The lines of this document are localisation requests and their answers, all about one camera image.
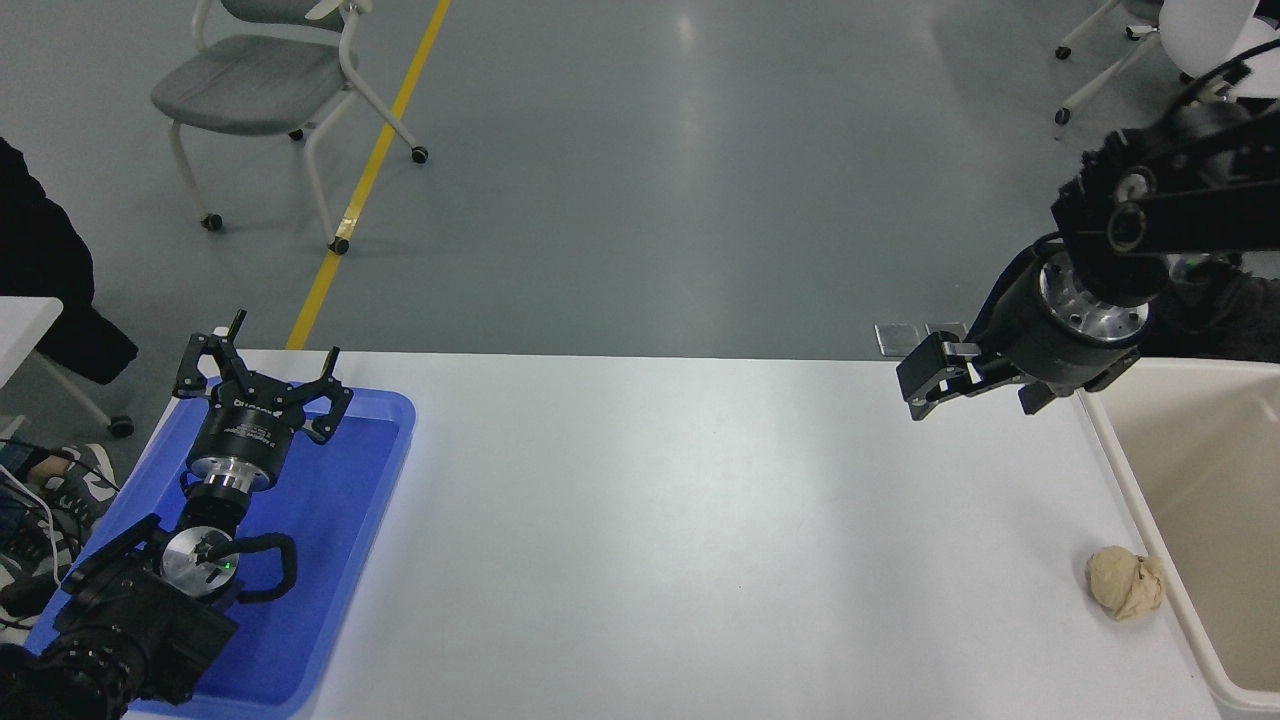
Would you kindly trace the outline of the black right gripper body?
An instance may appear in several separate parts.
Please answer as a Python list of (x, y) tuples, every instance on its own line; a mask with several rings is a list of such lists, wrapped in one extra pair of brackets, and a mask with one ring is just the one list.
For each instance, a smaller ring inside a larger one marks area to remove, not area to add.
[(1034, 258), (995, 306), (986, 347), (1050, 386), (1079, 387), (1125, 357), (1143, 334), (1143, 307), (1103, 301), (1068, 255)]

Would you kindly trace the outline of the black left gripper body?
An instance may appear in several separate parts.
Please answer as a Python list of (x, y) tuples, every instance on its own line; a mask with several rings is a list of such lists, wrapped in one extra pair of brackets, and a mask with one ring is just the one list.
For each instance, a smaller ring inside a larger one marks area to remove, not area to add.
[(289, 404), (292, 387), (273, 378), (220, 383), (209, 398), (209, 413), (189, 451), (189, 469), (201, 473), (215, 459), (232, 459), (279, 473), (305, 411)]

